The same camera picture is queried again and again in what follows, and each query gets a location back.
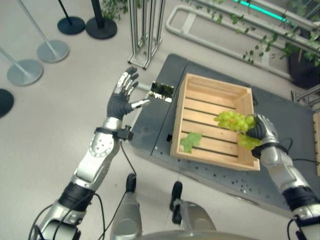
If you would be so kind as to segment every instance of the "grape bunch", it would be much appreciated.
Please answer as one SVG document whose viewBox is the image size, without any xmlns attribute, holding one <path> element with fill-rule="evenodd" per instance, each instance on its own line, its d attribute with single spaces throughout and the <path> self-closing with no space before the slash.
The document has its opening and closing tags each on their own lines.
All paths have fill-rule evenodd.
<svg viewBox="0 0 320 240">
<path fill-rule="evenodd" d="M 219 128 L 229 129 L 238 133 L 239 145 L 251 150 L 261 145 L 261 141 L 257 138 L 246 135 L 249 129 L 253 129 L 256 126 L 256 122 L 253 116 L 245 116 L 240 113 L 232 111 L 223 111 L 214 118 L 218 123 Z"/>
<path fill-rule="evenodd" d="M 257 138 L 245 135 L 243 133 L 238 133 L 238 144 L 248 150 L 252 150 L 257 146 L 260 146 L 262 142 Z"/>
<path fill-rule="evenodd" d="M 256 125 L 253 116 L 245 116 L 232 111 L 223 111 L 214 118 L 219 128 L 229 129 L 230 131 L 239 131 L 246 133 L 249 129 L 253 129 Z"/>
</svg>

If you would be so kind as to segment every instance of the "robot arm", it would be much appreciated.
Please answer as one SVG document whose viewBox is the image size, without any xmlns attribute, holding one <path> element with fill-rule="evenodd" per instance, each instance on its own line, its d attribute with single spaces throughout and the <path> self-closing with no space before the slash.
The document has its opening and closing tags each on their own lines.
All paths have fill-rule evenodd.
<svg viewBox="0 0 320 240">
<path fill-rule="evenodd" d="M 286 149 L 278 141 L 278 133 L 270 120 L 255 114 L 255 128 L 247 135 L 262 140 L 262 145 L 252 150 L 267 168 L 271 179 L 284 196 L 293 213 L 293 219 L 302 233 L 299 239 L 320 239 L 320 204 L 302 174 L 294 167 Z"/>
<path fill-rule="evenodd" d="M 118 80 L 107 106 L 107 116 L 101 127 L 97 127 L 88 150 L 74 171 L 70 183 L 61 197 L 55 201 L 39 226 L 44 239 L 77 240 L 80 224 L 86 214 L 95 191 L 108 173 L 111 161 L 118 153 L 120 139 L 131 139 L 130 127 L 122 129 L 124 115 L 150 103 L 143 99 L 129 103 L 129 98 L 138 85 L 137 68 L 128 68 Z"/>
</svg>

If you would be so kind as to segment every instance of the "stanchion base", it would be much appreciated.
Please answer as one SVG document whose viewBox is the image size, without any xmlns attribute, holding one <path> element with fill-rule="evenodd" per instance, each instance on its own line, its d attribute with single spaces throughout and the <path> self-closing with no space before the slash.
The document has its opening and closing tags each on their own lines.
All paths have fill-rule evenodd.
<svg viewBox="0 0 320 240">
<path fill-rule="evenodd" d="M 14 96 L 4 89 L 0 89 L 0 118 L 6 115 L 14 105 Z"/>
<path fill-rule="evenodd" d="M 98 28 L 96 18 L 94 17 L 86 22 L 85 30 L 95 39 L 109 39 L 116 35 L 118 28 L 117 24 L 110 19 L 105 19 L 104 27 Z"/>
<path fill-rule="evenodd" d="M 9 68 L 6 77 L 14 85 L 25 86 L 32 84 L 41 77 L 44 71 L 42 65 L 39 62 L 32 59 L 18 61 L 18 64 L 26 72 L 28 72 L 28 74 L 25 74 L 23 71 L 17 68 L 16 65 L 12 65 Z"/>
<path fill-rule="evenodd" d="M 66 17 L 58 22 L 57 27 L 60 32 L 68 35 L 75 35 L 85 30 L 86 25 L 81 18 L 76 16 L 70 16 L 69 18 L 72 22 L 72 25 L 69 24 L 69 21 Z"/>
<path fill-rule="evenodd" d="M 47 63 L 56 63 L 68 56 L 69 47 L 63 41 L 51 40 L 49 41 L 49 43 L 54 51 L 51 51 L 51 49 L 45 42 L 42 43 L 36 50 L 38 57 L 42 61 Z"/>
</svg>

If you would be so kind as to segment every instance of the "wooden crate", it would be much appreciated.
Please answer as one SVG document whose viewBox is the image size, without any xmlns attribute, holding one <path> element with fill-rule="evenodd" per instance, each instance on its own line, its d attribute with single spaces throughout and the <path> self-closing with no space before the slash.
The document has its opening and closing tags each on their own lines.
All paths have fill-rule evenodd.
<svg viewBox="0 0 320 240">
<path fill-rule="evenodd" d="M 259 171 L 259 160 L 237 144 L 237 133 L 218 128 L 214 118 L 223 111 L 253 114 L 251 89 L 188 73 L 179 90 L 170 155 L 235 170 Z M 185 153 L 180 139 L 189 132 L 201 133 L 202 138 L 192 153 Z"/>
<path fill-rule="evenodd" d="M 320 177 L 320 111 L 313 114 L 315 158 L 319 163 L 316 165 L 317 174 Z"/>
</svg>

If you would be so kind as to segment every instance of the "black cable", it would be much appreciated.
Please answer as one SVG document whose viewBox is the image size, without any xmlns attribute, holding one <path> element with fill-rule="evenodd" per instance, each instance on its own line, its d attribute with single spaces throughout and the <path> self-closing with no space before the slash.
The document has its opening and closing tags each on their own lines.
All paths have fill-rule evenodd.
<svg viewBox="0 0 320 240">
<path fill-rule="evenodd" d="M 122 146 L 122 141 L 120 141 L 120 146 L 121 146 L 121 150 L 122 150 L 122 152 L 123 152 L 123 154 L 124 154 L 124 156 L 125 156 L 126 160 L 128 161 L 128 163 L 129 163 L 130 167 L 132 168 L 132 170 L 133 170 L 133 172 L 134 172 L 134 175 L 135 175 L 135 176 L 137 176 L 136 170 L 135 170 L 135 169 L 134 169 L 134 167 L 132 166 L 132 164 L 131 164 L 131 162 L 130 162 L 130 160 L 129 160 L 129 158 L 128 158 L 128 156 L 127 156 L 127 154 L 126 154 L 125 150 L 124 150 L 124 147 Z"/>
<path fill-rule="evenodd" d="M 293 222 L 294 220 L 291 219 L 289 222 L 288 222 L 288 225 L 286 226 L 286 234 L 288 236 L 288 240 L 291 240 L 290 238 L 290 233 L 289 233 L 289 228 L 290 228 L 290 224 Z"/>
<path fill-rule="evenodd" d="M 64 223 L 64 220 L 66 219 L 66 217 L 69 215 L 69 213 L 71 213 L 72 210 L 74 210 L 80 203 L 82 203 L 84 200 L 92 197 L 94 194 L 91 193 L 91 194 L 88 194 L 87 196 L 84 196 L 82 199 L 80 199 L 75 205 L 73 205 L 72 208 L 69 209 L 69 211 L 64 215 L 64 217 L 61 219 L 61 221 L 59 222 L 58 226 L 56 227 L 55 231 L 54 231 L 54 235 L 53 235 L 53 239 L 52 240 L 55 240 L 56 239 L 56 235 L 57 235 L 57 232 L 59 230 L 59 228 L 61 227 L 61 225 Z"/>
<path fill-rule="evenodd" d="M 310 162 L 310 163 L 314 163 L 314 164 L 317 164 L 317 165 L 320 164 L 320 162 L 317 162 L 317 161 L 314 161 L 314 160 L 309 160 L 309 159 L 304 159 L 304 158 L 295 158 L 295 159 L 292 159 L 292 161 L 305 161 L 305 162 Z"/>
<path fill-rule="evenodd" d="M 98 238 L 98 240 L 100 240 L 101 237 L 105 235 L 106 231 L 108 230 L 108 228 L 110 227 L 111 223 L 112 223 L 113 220 L 115 219 L 116 214 L 117 214 L 117 212 L 118 212 L 118 210 L 119 210 L 119 207 L 120 207 L 120 205 L 121 205 L 121 203 L 122 203 L 122 200 L 124 199 L 125 195 L 126 195 L 126 191 L 124 192 L 124 194 L 123 194 L 123 196 L 122 196 L 122 198 L 121 198 L 118 206 L 116 207 L 116 210 L 115 210 L 115 212 L 114 212 L 114 214 L 113 214 L 113 217 L 112 217 L 111 221 L 109 222 L 108 226 L 106 226 L 106 228 L 104 229 L 103 233 L 102 233 L 101 236 Z"/>
<path fill-rule="evenodd" d="M 289 147 L 286 149 L 286 151 L 289 153 L 289 151 L 290 151 L 290 149 L 291 149 L 291 147 L 292 147 L 292 144 L 294 143 L 293 139 L 292 139 L 291 137 L 285 137 L 285 138 L 283 138 L 283 139 L 280 140 L 280 144 L 281 144 L 281 142 L 282 142 L 283 140 L 287 140 L 287 139 L 290 140 Z"/>
<path fill-rule="evenodd" d="M 52 204 L 49 205 L 49 206 L 46 206 L 44 209 L 42 209 L 42 211 L 36 216 L 36 218 L 34 219 L 33 223 L 32 223 L 32 226 L 31 226 L 31 229 L 30 229 L 30 232 L 29 232 L 29 237 L 28 237 L 28 240 L 31 240 L 31 235 L 32 235 L 32 232 L 35 228 L 35 225 L 36 225 L 36 222 L 38 221 L 38 219 L 40 218 L 40 216 L 49 208 L 52 207 Z"/>
<path fill-rule="evenodd" d="M 128 156 L 127 156 L 127 154 L 126 154 L 125 150 L 124 150 L 124 147 L 122 146 L 122 141 L 120 141 L 120 146 L 121 146 L 121 150 L 122 150 L 122 152 L 123 152 L 123 154 L 124 154 L 124 156 L 125 156 L 125 158 L 126 158 L 127 162 L 129 163 L 129 165 L 130 165 L 130 167 L 131 167 L 132 171 L 134 172 L 134 175 L 135 175 L 135 176 L 137 176 L 137 172 L 136 172 L 136 170 L 135 170 L 134 166 L 132 166 L 132 164 L 131 164 L 131 162 L 130 162 L 130 160 L 129 160 L 129 158 L 128 158 Z M 123 199 L 124 199 L 125 195 L 126 195 L 126 192 L 124 192 L 124 194 L 123 194 L 123 196 L 122 196 L 122 198 L 121 198 L 121 200 L 120 200 L 120 202 L 119 202 L 118 206 L 116 207 L 116 210 L 115 210 L 115 212 L 114 212 L 114 214 L 113 214 L 113 216 L 112 216 L 111 221 L 109 222 L 108 226 L 104 229 L 103 233 L 102 233 L 102 234 L 101 234 L 101 236 L 98 238 L 98 240 L 100 240 L 100 239 L 101 239 L 101 237 L 103 237 L 103 236 L 105 235 L 106 231 L 107 231 L 107 230 L 108 230 L 108 228 L 111 226 L 111 223 L 114 221 L 114 219 L 115 219 L 115 217 L 116 217 L 116 214 L 117 214 L 117 212 L 118 212 L 118 210 L 119 210 L 119 207 L 120 207 L 120 205 L 121 205 L 121 203 L 122 203 L 122 201 L 123 201 Z"/>
<path fill-rule="evenodd" d="M 105 220 L 105 211 L 104 211 L 104 206 L 102 204 L 102 200 L 101 200 L 101 197 L 95 193 L 94 194 L 98 199 L 99 199 L 99 202 L 100 202 L 100 207 L 101 207 L 101 215 L 102 215 L 102 230 L 104 231 L 105 228 L 106 228 L 106 220 Z M 102 240 L 105 240 L 105 232 L 103 232 L 103 238 Z"/>
<path fill-rule="evenodd" d="M 40 235 L 40 239 L 41 240 L 45 240 L 45 238 L 44 238 L 44 236 L 42 235 L 42 232 L 41 232 L 41 230 L 40 230 L 40 228 L 38 227 L 38 225 L 34 225 L 34 228 L 36 229 L 36 233 L 35 233 L 35 235 L 38 237 L 38 235 Z"/>
</svg>

